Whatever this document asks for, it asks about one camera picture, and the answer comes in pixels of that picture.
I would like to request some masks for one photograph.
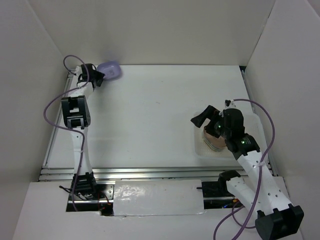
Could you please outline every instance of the purple plastic case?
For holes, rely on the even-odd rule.
[[[96,70],[105,74],[104,79],[111,80],[121,76],[121,68],[116,61],[107,61],[98,65]]]

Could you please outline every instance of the white wall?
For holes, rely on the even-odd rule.
[[[66,71],[25,1],[0,1],[0,29],[0,238],[10,240],[52,129],[42,111],[63,89]],[[53,119],[55,112],[49,113]]]
[[[319,0],[308,0],[316,13],[320,16],[320,1]]]
[[[245,76],[253,99],[274,120],[272,156],[304,210],[304,239],[318,239],[320,17],[306,0],[276,1]],[[260,116],[270,140],[270,124]]]
[[[247,65],[275,0],[29,0],[65,55]]]

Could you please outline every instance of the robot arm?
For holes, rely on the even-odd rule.
[[[65,126],[69,129],[77,130],[84,135],[82,163],[77,182],[75,182],[82,151],[83,135],[74,131],[70,132],[74,149],[74,171],[71,188],[76,184],[76,194],[93,196],[96,194],[97,183],[90,164],[88,152],[88,126],[91,123],[91,117],[87,99],[94,92],[96,86],[101,86],[104,74],[96,71],[92,64],[86,64],[86,66],[90,77],[88,84],[86,84],[87,74],[85,66],[81,65],[82,73],[78,76],[77,83],[77,86],[81,88],[74,91],[70,96],[63,97],[61,99],[61,106]]]
[[[228,150],[243,167],[255,189],[262,164],[262,181],[252,214],[260,237],[263,240],[275,240],[295,234],[304,217],[303,210],[300,206],[292,205],[277,186],[268,167],[261,162],[262,153],[257,142],[245,133],[241,111],[229,100],[225,101],[225,105],[222,112],[209,105],[204,112],[192,118],[191,122],[200,128],[206,119],[210,119],[205,131],[216,138],[224,138]],[[236,171],[221,173],[218,181],[223,191],[233,194],[248,210],[251,208],[255,193]]]

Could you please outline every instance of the clear plastic tray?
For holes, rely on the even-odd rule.
[[[260,151],[264,152],[267,149],[267,143],[265,138],[264,129],[262,127],[260,118],[258,115],[249,112],[243,112],[245,132],[254,137],[260,147]],[[213,151],[203,140],[202,132],[204,127],[209,123],[207,119],[201,128],[194,126],[194,153],[199,159],[206,160],[230,160],[234,159],[233,154],[225,147],[222,151]]]

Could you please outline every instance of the white table surface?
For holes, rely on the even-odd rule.
[[[288,196],[282,177],[275,177]],[[98,212],[66,212],[68,194],[58,186],[70,182],[32,182],[27,191],[13,240],[212,240],[213,232],[230,209],[209,209],[198,215],[100,216]],[[248,211],[236,213],[242,222]],[[232,218],[217,232],[230,240],[240,227]],[[255,229],[245,229],[239,240],[261,240]],[[302,240],[300,231],[282,240]]]
[[[248,98],[238,66],[124,65],[120,79],[103,82],[87,100],[93,168],[238,166],[200,160],[194,152],[194,113],[225,99]],[[73,78],[72,86],[77,80]],[[249,103],[237,103],[251,111]],[[57,130],[49,168],[73,168],[70,133]]]

